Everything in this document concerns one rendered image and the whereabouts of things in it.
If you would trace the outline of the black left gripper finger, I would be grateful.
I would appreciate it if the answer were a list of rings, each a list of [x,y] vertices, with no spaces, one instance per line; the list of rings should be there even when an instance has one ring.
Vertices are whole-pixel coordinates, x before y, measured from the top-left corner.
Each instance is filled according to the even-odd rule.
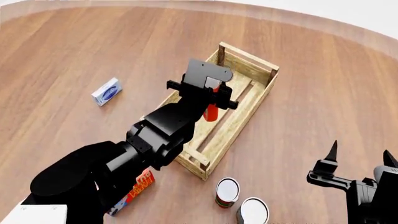
[[[216,106],[222,110],[227,110],[230,105],[232,89],[225,84],[221,84],[216,92]]]

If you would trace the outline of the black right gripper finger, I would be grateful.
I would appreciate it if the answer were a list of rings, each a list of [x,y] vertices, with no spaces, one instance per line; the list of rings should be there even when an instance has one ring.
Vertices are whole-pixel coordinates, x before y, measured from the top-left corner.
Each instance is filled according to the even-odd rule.
[[[317,160],[313,168],[313,171],[318,173],[323,173],[326,175],[334,175],[334,172],[338,167],[338,162],[336,160],[337,148],[338,148],[338,142],[337,140],[335,140],[326,158],[322,160]]]
[[[398,168],[398,160],[388,150],[383,152],[383,163],[384,166]]]

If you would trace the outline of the red ketchup bottle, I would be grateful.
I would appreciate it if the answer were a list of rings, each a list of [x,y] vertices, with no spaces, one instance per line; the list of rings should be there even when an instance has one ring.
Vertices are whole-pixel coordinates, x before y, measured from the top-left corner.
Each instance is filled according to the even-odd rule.
[[[218,119],[218,108],[215,104],[209,104],[203,113],[203,117],[207,122],[214,122]]]

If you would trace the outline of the wooden slatted tray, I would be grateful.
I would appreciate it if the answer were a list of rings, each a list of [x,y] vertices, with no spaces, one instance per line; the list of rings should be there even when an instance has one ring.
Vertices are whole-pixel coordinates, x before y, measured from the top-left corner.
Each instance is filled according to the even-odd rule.
[[[225,42],[220,42],[207,62],[230,68],[233,78],[231,99],[236,110],[220,110],[218,119],[195,124],[193,139],[186,143],[175,161],[201,180],[209,178],[232,143],[243,130],[278,77],[279,67]]]

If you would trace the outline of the blue and white box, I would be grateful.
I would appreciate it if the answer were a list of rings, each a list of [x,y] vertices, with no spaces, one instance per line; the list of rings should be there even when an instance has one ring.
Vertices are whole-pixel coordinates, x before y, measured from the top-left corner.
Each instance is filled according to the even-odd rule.
[[[98,106],[104,106],[122,90],[120,81],[117,78],[112,78],[94,91],[91,96]]]

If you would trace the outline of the grey can with white lid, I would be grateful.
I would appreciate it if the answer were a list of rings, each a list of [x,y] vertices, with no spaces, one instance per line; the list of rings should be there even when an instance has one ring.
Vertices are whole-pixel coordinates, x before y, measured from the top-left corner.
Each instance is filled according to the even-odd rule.
[[[236,212],[237,224],[267,224],[269,216],[268,206],[258,197],[245,199]]]

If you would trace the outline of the red and green labelled can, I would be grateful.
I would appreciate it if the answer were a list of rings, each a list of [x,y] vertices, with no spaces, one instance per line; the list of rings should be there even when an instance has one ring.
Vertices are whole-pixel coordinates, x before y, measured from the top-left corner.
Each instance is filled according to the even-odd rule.
[[[221,179],[216,185],[215,202],[221,208],[232,207],[239,199],[240,186],[231,177]]]

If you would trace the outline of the orange and red carton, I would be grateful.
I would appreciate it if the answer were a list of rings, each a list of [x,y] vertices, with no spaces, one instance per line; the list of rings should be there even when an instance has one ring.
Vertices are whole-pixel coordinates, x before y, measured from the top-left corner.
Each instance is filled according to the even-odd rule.
[[[132,190],[125,195],[116,205],[114,205],[107,214],[109,216],[116,216],[116,214],[124,207],[129,205],[139,194],[155,182],[155,177],[150,169],[145,169],[141,175],[136,178]]]

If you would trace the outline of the white robot torso block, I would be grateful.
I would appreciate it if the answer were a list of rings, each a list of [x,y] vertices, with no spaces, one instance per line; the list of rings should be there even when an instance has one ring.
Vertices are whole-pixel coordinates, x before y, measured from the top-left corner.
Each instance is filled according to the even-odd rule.
[[[17,205],[0,224],[66,224],[66,205]]]

